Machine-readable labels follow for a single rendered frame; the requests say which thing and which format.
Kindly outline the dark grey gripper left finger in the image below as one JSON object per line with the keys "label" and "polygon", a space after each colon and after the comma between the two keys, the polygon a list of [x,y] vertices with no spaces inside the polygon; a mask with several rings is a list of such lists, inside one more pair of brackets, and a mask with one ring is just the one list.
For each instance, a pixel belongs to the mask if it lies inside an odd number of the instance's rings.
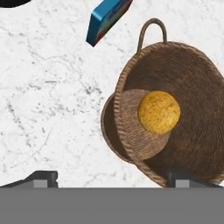
{"label": "dark grey gripper left finger", "polygon": [[1,188],[57,188],[57,179],[57,171],[35,171],[25,179],[1,185]]}

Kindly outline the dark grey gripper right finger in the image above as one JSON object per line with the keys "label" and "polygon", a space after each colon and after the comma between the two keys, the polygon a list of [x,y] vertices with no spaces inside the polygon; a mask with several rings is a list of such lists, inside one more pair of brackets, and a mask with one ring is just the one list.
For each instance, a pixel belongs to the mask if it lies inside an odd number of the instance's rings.
{"label": "dark grey gripper right finger", "polygon": [[168,186],[172,188],[221,188],[220,185],[201,181],[188,174],[174,171],[170,172],[168,175]]}

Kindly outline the brown woven wicker basket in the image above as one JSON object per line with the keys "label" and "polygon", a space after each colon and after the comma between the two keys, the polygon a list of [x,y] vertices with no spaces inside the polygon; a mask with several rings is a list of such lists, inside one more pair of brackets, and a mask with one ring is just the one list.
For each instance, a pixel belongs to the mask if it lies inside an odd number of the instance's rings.
{"label": "brown woven wicker basket", "polygon": [[[137,119],[142,98],[155,90],[171,94],[181,115],[163,135]],[[171,170],[219,184],[224,180],[224,77],[197,48],[168,39],[139,45],[122,70],[101,112],[101,132],[110,149],[159,186]]]}

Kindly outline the blue rectangular box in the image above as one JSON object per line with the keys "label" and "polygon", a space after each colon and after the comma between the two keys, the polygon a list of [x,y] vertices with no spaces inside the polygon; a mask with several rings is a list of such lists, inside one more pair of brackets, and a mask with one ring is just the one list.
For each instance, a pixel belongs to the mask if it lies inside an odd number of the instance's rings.
{"label": "blue rectangular box", "polygon": [[128,10],[133,0],[102,0],[92,11],[86,41],[95,46]]}

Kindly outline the black round object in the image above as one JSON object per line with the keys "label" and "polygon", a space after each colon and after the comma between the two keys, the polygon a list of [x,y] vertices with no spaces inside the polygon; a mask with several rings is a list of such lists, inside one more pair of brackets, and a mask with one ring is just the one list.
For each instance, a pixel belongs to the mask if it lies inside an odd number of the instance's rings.
{"label": "black round object", "polygon": [[29,3],[31,0],[0,0],[0,8],[15,8]]}

